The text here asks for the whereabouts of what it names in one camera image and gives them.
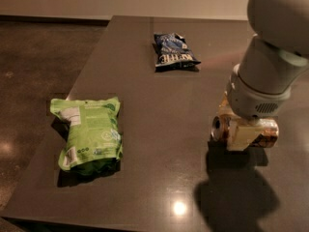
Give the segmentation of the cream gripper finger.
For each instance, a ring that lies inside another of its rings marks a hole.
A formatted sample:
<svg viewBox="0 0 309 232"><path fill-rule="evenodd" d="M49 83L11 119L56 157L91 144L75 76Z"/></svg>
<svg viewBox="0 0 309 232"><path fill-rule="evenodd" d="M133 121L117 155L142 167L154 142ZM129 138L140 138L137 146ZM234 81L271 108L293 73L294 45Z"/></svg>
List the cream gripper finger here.
<svg viewBox="0 0 309 232"><path fill-rule="evenodd" d="M265 129L261 121L249 121L242 118L229 122L227 149L229 151L243 151Z"/></svg>
<svg viewBox="0 0 309 232"><path fill-rule="evenodd" d="M224 93L221 104L218 106L218 115L223 116L233 116L234 112L228 102L227 93Z"/></svg>

